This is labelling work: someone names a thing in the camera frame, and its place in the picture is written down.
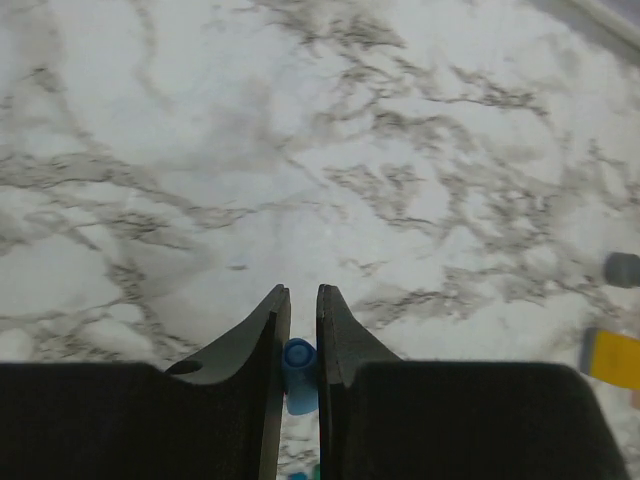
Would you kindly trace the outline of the light blue pen cap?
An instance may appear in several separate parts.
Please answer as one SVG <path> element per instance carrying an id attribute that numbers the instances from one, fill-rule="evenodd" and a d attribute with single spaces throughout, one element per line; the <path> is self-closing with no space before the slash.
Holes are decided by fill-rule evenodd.
<path id="1" fill-rule="evenodd" d="M 288 413 L 301 416 L 317 410 L 316 349 L 301 338 L 288 340 L 283 349 L 281 371 Z"/>

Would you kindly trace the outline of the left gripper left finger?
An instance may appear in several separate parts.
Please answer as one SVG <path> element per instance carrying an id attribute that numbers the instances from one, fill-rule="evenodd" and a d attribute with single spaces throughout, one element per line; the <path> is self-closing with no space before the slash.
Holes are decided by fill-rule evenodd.
<path id="1" fill-rule="evenodd" d="M 290 296 L 167 369 L 144 362 L 5 363 L 5 479 L 273 479 Z"/>

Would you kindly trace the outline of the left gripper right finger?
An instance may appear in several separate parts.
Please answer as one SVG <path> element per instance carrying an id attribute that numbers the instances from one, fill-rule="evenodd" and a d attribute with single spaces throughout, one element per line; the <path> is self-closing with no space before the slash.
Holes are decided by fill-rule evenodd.
<path id="1" fill-rule="evenodd" d="M 409 361 L 317 296 L 325 479 L 625 479 L 599 404 L 573 369 L 539 362 Z"/>

